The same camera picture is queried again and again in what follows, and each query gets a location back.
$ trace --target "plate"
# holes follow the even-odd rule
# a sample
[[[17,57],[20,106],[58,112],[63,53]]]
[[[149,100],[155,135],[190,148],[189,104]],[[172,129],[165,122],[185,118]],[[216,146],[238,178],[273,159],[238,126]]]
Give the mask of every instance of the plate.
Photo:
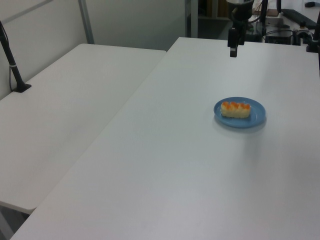
[[[223,102],[236,102],[250,104],[250,115],[247,118],[233,118],[221,115],[221,104]],[[262,124],[266,119],[266,110],[259,102],[246,97],[233,96],[218,101],[214,106],[216,118],[223,124],[239,129],[246,129]]]

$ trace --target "white panel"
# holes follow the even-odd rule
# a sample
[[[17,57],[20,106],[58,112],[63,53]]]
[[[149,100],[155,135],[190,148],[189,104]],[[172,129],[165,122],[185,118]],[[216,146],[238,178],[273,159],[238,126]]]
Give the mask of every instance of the white panel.
[[[51,1],[3,26],[24,82],[77,45],[87,43],[76,0]],[[9,64],[0,47],[0,99],[9,93]]]
[[[185,0],[87,0],[94,42],[167,51],[186,35]]]
[[[0,20],[3,21],[43,2],[44,0],[0,0]]]

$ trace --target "table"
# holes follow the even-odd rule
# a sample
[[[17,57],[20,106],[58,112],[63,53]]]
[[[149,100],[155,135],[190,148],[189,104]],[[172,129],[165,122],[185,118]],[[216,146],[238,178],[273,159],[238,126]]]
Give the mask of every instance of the table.
[[[81,44],[0,101],[0,205],[45,199],[165,55]]]
[[[319,239],[319,81],[303,47],[179,38],[12,240]],[[232,96],[266,122],[216,121]]]

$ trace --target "table leg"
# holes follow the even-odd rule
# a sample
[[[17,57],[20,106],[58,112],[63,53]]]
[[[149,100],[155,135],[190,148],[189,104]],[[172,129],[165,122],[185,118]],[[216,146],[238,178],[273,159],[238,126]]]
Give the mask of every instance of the table leg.
[[[14,232],[12,231],[11,227],[7,223],[1,211],[0,211],[0,231],[2,232],[2,234],[7,240],[9,240],[14,235]]]
[[[191,0],[191,37],[198,38],[198,0]]]

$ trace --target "black cable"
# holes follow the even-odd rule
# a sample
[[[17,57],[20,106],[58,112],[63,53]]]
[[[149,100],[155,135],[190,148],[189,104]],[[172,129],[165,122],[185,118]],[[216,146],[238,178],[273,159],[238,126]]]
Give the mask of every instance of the black cable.
[[[12,87],[11,87],[11,67],[9,66],[9,86],[10,86],[10,91],[12,91]]]
[[[257,7],[257,19],[259,19],[259,11],[260,11],[260,7],[261,7],[261,5],[262,5],[262,2],[260,3],[260,5]],[[263,40],[266,40],[265,38],[264,38],[264,36],[262,35],[262,33],[260,33],[259,31],[258,31],[258,22],[256,21],[255,22],[255,31],[263,38]]]
[[[4,32],[6,41],[7,41],[8,45],[9,45],[9,38],[8,38],[7,32],[6,32],[6,30],[5,30],[3,25],[1,26],[1,28],[2,28],[2,30]],[[11,87],[11,67],[10,67],[10,65],[9,65],[9,86],[10,86],[10,91],[13,92],[12,87]]]
[[[262,1],[261,1],[260,5],[257,8],[257,10],[258,10],[257,13],[256,13],[257,14],[257,18],[255,20],[249,21],[248,24],[253,24],[255,22],[258,22],[258,20],[261,18],[262,14],[259,16],[259,11],[260,11],[261,5],[262,5]]]
[[[2,30],[3,30],[3,32],[4,32],[4,35],[5,35],[6,41],[8,42],[8,45],[9,45],[9,38],[8,38],[7,33],[6,33],[6,30],[5,30],[5,28],[4,28],[4,26],[3,26],[3,25],[1,25],[1,28],[2,28]]]
[[[272,31],[268,31],[268,32],[266,32],[265,33],[265,35],[268,35],[268,34],[275,34],[275,33],[281,33],[281,32],[294,32],[294,31],[292,31],[292,30],[272,30]]]

